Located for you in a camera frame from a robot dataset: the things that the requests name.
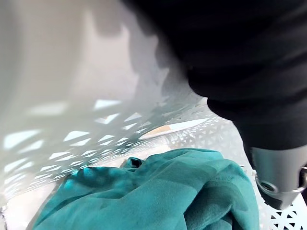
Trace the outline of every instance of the laundry basket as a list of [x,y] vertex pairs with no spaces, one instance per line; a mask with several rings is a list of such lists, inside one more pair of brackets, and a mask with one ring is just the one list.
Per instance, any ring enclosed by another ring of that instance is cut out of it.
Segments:
[[[120,1],[1,1],[0,35],[0,206],[9,230],[26,229],[21,216],[39,212],[75,170],[163,146],[218,150],[254,182],[232,123],[210,112],[162,39]],[[307,230],[301,196],[279,212],[255,192],[261,229]]]

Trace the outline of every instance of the silver metal part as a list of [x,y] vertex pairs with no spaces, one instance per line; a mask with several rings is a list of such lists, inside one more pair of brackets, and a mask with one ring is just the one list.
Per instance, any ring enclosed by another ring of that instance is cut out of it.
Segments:
[[257,186],[273,208],[287,208],[307,187],[307,173],[303,171],[307,164],[307,145],[287,150],[252,148],[252,158]]

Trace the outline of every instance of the black sleeve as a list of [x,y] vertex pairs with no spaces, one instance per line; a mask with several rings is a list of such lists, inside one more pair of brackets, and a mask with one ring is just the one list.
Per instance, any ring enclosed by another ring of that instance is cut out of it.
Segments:
[[132,0],[249,146],[307,144],[305,0]]

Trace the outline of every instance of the dark fabric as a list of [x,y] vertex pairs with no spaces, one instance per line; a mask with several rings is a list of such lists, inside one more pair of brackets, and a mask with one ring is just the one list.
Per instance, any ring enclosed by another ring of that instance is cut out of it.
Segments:
[[166,35],[191,88],[247,145],[307,144],[307,1],[131,1]]
[[302,192],[302,196],[303,196],[303,198],[304,198],[304,200],[305,200],[305,203],[306,203],[306,205],[307,205],[307,189],[305,189],[305,190]]
[[68,176],[34,229],[258,230],[259,213],[239,165],[216,151],[176,149]]

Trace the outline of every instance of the teal fabric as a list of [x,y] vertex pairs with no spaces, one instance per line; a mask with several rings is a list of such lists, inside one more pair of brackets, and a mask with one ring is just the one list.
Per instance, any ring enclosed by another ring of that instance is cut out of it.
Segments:
[[258,230],[253,187],[219,152],[177,149],[70,176],[35,230]]

